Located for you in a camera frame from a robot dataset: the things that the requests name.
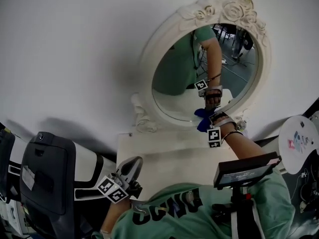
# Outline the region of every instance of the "white wall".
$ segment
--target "white wall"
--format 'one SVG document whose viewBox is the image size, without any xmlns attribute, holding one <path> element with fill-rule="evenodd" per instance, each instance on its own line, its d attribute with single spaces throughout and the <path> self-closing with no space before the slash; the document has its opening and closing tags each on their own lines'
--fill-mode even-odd
<svg viewBox="0 0 319 239">
<path fill-rule="evenodd" d="M 143 47 L 194 1 L 0 0 L 0 121 L 116 150 L 117 134 L 133 124 Z M 269 82 L 250 114 L 249 133 L 261 137 L 319 96 L 319 0 L 253 1 L 273 50 Z"/>
</svg>

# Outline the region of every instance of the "ornate white mirror frame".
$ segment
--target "ornate white mirror frame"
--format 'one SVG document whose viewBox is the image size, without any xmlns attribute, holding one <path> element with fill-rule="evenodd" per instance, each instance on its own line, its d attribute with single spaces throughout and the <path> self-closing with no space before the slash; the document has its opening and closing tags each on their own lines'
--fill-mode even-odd
<svg viewBox="0 0 319 239">
<path fill-rule="evenodd" d="M 139 114 L 138 131 L 156 131 L 157 124 L 175 129 L 197 126 L 199 121 L 183 121 L 165 114 L 156 104 L 152 81 L 160 60 L 180 38 L 191 31 L 209 24 L 235 24 L 247 30 L 255 44 L 258 58 L 256 70 L 244 90 L 221 110 L 231 117 L 242 116 L 249 108 L 267 80 L 271 64 L 271 48 L 265 23 L 257 18 L 252 0 L 199 0 L 183 6 L 168 18 L 149 40 L 140 60 L 140 104 L 132 99 Z"/>
</svg>

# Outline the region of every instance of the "mirror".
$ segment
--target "mirror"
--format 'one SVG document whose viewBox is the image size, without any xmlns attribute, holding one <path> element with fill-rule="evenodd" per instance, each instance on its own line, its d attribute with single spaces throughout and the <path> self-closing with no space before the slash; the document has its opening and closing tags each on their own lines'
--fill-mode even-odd
<svg viewBox="0 0 319 239">
<path fill-rule="evenodd" d="M 249 32 L 233 24 L 206 25 L 183 36 L 166 52 L 153 77 L 153 97 L 171 118 L 199 121 L 194 115 L 197 109 L 230 107 L 234 98 L 244 96 L 257 64 L 258 51 Z M 199 92 L 195 83 L 201 81 L 201 88 L 202 80 L 208 88 Z"/>
</svg>

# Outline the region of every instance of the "wrist strap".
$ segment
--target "wrist strap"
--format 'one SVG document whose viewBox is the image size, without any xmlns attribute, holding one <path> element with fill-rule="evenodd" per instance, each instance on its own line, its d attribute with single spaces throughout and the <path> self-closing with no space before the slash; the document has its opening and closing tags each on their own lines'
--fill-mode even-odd
<svg viewBox="0 0 319 239">
<path fill-rule="evenodd" d="M 219 77 L 219 76 L 221 76 L 221 73 L 220 73 L 220 74 L 218 74 L 218 75 L 216 75 L 216 76 L 214 76 L 213 78 L 210 78 L 209 80 L 207 80 L 207 82 L 210 82 L 210 81 L 212 81 L 212 80 L 216 79 L 216 78 L 217 78 L 217 77 Z"/>
<path fill-rule="evenodd" d="M 221 143 L 223 143 L 224 140 L 226 139 L 226 137 L 229 136 L 229 135 L 231 135 L 232 133 L 239 133 L 239 134 L 243 135 L 243 134 L 242 134 L 241 132 L 239 132 L 239 131 L 231 131 L 231 132 L 229 132 L 228 134 L 226 134 L 226 135 L 223 137 L 223 141 L 222 141 Z"/>
</svg>

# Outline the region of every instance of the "small screen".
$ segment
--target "small screen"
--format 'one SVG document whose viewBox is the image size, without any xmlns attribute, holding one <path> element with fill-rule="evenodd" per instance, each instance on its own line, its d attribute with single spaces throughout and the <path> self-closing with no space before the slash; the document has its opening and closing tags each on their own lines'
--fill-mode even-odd
<svg viewBox="0 0 319 239">
<path fill-rule="evenodd" d="M 269 167 L 270 165 L 267 165 L 238 173 L 224 174 L 219 184 L 229 184 L 232 182 L 239 182 L 260 177 L 268 170 Z"/>
</svg>

